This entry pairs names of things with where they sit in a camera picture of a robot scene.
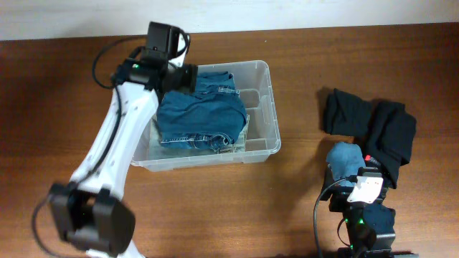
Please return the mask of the dark blue jeans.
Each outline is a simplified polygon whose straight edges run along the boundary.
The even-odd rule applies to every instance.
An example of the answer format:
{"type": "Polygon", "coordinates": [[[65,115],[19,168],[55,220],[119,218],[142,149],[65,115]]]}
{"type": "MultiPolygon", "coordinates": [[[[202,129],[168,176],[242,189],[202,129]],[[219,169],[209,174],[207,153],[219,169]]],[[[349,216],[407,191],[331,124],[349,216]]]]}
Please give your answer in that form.
{"type": "Polygon", "coordinates": [[[166,93],[156,117],[161,146],[176,149],[219,151],[236,143],[247,124],[230,72],[198,74],[193,93],[166,93]]]}

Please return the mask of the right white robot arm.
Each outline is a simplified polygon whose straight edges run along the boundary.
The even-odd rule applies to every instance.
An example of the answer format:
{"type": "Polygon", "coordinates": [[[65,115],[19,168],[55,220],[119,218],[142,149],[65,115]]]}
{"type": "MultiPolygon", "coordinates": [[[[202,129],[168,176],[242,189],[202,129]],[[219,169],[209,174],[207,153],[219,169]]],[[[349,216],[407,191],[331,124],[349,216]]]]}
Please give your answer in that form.
{"type": "Polygon", "coordinates": [[[378,168],[361,167],[357,174],[334,179],[327,168],[322,191],[313,210],[316,246],[320,247],[317,210],[320,201],[329,202],[329,211],[342,214],[337,229],[343,225],[349,241],[332,254],[338,258],[406,258],[418,257],[411,251],[392,250],[396,238],[396,212],[382,204],[387,188],[378,168]]]}

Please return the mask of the light blue jeans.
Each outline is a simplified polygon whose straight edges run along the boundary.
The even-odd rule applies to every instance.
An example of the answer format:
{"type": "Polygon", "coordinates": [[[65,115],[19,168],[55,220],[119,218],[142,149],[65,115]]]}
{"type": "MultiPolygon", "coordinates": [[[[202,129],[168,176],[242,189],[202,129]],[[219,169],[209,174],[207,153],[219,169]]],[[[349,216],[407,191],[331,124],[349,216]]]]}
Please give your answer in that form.
{"type": "Polygon", "coordinates": [[[188,156],[206,156],[213,154],[224,154],[224,153],[243,153],[246,149],[247,141],[247,132],[249,124],[243,128],[239,134],[239,138],[232,145],[227,145],[223,148],[220,148],[218,151],[213,151],[210,149],[179,149],[179,148],[166,148],[161,146],[161,133],[159,132],[158,123],[156,120],[156,115],[151,119],[150,123],[150,140],[148,147],[147,157],[151,160],[158,159],[167,159],[167,158],[181,158],[188,156]]]}

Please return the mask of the blue folded cloth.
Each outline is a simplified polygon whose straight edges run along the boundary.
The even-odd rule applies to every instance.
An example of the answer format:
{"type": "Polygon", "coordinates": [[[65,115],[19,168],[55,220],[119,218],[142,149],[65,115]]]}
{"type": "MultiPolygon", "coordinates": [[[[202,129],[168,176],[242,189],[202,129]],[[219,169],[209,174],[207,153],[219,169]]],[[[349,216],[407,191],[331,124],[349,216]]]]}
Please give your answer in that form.
{"type": "Polygon", "coordinates": [[[356,176],[359,169],[366,166],[361,148],[345,142],[333,146],[326,156],[326,164],[325,186],[348,176],[356,176]]]}

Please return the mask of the small black folded garment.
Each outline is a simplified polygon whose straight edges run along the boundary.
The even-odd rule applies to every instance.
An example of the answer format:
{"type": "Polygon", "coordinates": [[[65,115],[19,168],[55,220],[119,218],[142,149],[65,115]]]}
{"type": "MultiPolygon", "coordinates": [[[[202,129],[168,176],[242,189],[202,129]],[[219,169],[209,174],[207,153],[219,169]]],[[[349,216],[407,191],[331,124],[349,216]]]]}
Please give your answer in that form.
{"type": "Polygon", "coordinates": [[[337,88],[326,100],[323,129],[331,135],[363,137],[368,133],[372,104],[337,88]]]}

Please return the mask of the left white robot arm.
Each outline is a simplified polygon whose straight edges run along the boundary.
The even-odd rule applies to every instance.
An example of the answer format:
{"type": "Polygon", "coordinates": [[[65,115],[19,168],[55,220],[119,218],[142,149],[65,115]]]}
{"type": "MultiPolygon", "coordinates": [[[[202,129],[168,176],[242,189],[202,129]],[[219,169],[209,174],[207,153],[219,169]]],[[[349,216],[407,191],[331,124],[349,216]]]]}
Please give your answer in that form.
{"type": "Polygon", "coordinates": [[[89,257],[141,256],[136,218],[122,202],[131,159],[162,97],[195,88],[197,66],[184,62],[189,34],[152,21],[144,38],[110,77],[111,104],[85,159],[39,204],[49,205],[59,238],[89,257]]]}

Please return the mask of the clear plastic storage bin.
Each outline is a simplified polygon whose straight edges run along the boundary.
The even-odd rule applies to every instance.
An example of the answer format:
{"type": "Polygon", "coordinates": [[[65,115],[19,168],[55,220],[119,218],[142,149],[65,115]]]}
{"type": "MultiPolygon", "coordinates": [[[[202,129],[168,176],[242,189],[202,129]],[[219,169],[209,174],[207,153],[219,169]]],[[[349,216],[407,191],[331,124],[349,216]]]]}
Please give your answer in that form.
{"type": "Polygon", "coordinates": [[[266,62],[244,62],[200,65],[198,72],[229,72],[245,104],[248,124],[240,136],[237,150],[215,153],[211,150],[182,150],[159,145],[156,119],[145,127],[131,164],[150,171],[219,165],[224,163],[264,162],[281,147],[278,118],[273,97],[270,70],[266,62]]]}

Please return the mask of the large black garment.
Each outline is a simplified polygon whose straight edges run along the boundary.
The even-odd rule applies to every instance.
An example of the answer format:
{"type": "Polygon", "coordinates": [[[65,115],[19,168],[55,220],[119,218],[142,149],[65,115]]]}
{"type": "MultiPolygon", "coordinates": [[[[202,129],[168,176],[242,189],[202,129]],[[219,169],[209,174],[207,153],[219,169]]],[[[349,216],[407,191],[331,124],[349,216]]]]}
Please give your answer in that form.
{"type": "Polygon", "coordinates": [[[416,125],[400,102],[381,101],[374,111],[364,154],[379,163],[390,188],[397,187],[399,168],[410,162],[416,125]]]}

